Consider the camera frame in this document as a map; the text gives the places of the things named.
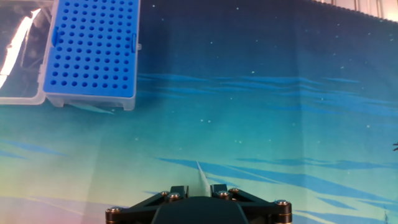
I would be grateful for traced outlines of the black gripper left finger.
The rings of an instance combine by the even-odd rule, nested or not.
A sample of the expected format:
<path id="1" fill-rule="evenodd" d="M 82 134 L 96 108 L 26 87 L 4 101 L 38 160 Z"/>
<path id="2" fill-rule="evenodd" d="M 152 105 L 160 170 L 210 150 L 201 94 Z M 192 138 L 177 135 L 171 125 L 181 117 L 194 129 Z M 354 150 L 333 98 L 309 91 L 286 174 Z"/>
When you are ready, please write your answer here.
<path id="1" fill-rule="evenodd" d="M 172 186 L 169 191 L 157 192 L 153 196 L 128 208 L 111 207 L 105 211 L 106 224 L 151 223 L 158 209 L 170 202 L 189 196 L 189 186 Z"/>

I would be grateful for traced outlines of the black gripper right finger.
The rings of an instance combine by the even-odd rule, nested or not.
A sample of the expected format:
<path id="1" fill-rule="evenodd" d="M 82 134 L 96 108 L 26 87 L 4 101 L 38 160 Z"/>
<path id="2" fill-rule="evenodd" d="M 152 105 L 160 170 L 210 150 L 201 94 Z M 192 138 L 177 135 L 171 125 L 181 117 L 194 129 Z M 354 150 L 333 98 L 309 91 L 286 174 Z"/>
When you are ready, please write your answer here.
<path id="1" fill-rule="evenodd" d="M 248 223 L 292 223 L 292 204 L 287 200 L 269 202 L 236 187 L 228 189 L 226 184 L 210 185 L 210 192 L 213 198 L 233 202 Z"/>

